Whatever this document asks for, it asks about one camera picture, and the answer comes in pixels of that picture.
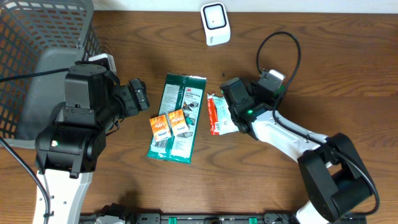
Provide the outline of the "orange small box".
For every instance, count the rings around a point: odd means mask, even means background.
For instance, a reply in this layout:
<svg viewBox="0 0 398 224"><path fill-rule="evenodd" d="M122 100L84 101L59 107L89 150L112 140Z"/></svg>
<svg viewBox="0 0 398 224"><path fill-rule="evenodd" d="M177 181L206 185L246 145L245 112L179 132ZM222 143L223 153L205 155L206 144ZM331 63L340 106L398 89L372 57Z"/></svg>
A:
<svg viewBox="0 0 398 224"><path fill-rule="evenodd" d="M183 109L179 109L168 113L168 118L174 136L186 133L189 130L187 123L185 121L185 115Z"/></svg>
<svg viewBox="0 0 398 224"><path fill-rule="evenodd" d="M166 115L162 114L155 118L151 118L149 121L155 142L160 142L172 137Z"/></svg>

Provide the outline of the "green 3M package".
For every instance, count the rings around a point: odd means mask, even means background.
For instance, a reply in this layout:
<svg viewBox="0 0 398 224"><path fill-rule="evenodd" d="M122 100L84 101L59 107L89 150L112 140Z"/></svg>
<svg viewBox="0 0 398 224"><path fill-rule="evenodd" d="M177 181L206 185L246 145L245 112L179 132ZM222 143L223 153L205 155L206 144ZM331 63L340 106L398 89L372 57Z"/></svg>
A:
<svg viewBox="0 0 398 224"><path fill-rule="evenodd" d="M158 116L166 115L172 137L160 142L152 137L147 157L191 163L205 85L203 77L167 74ZM168 113L179 109L183 109L189 130L174 136Z"/></svg>

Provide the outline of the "mint green wipes packet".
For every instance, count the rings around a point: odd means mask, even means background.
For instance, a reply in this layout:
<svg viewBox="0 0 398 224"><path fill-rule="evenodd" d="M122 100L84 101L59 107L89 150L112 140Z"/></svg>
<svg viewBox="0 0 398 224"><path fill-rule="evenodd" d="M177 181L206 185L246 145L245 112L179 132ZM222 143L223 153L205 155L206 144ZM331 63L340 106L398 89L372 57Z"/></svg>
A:
<svg viewBox="0 0 398 224"><path fill-rule="evenodd" d="M234 133L239 131L238 127L233 123L228 104L224 97L213 96L213 101L217 114L217 125L219 135Z"/></svg>

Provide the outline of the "red tube packet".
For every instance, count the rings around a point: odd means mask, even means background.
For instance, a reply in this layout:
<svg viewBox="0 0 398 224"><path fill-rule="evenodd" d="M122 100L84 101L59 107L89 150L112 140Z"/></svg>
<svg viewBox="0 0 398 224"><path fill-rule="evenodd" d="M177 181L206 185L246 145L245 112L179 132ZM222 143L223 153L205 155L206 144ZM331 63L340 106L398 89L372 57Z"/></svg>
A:
<svg viewBox="0 0 398 224"><path fill-rule="evenodd" d="M219 135L218 116L214 102L214 94L207 93L208 114L210 120L210 131L212 135Z"/></svg>

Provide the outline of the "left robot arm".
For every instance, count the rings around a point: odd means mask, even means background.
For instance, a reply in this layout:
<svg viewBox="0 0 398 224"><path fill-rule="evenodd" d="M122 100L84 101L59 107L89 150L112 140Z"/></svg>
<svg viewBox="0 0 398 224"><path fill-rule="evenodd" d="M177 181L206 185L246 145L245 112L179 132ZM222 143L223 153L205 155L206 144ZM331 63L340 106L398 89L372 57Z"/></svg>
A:
<svg viewBox="0 0 398 224"><path fill-rule="evenodd" d="M34 223L78 223L107 135L125 118L149 108L145 83L126 85L107 67L79 64L65 77L65 102L35 140L37 191Z"/></svg>

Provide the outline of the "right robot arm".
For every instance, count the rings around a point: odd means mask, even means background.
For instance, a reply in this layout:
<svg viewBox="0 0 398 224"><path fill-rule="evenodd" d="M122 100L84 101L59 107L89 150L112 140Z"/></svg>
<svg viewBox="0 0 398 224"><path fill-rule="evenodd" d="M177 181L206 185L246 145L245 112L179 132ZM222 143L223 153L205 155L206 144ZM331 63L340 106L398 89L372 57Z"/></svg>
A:
<svg viewBox="0 0 398 224"><path fill-rule="evenodd" d="M256 82L233 78L220 86L239 131L266 142L298 163L309 201L299 223L334 223L373 194L373 181L351 139L313 133L273 109L285 75L262 72Z"/></svg>

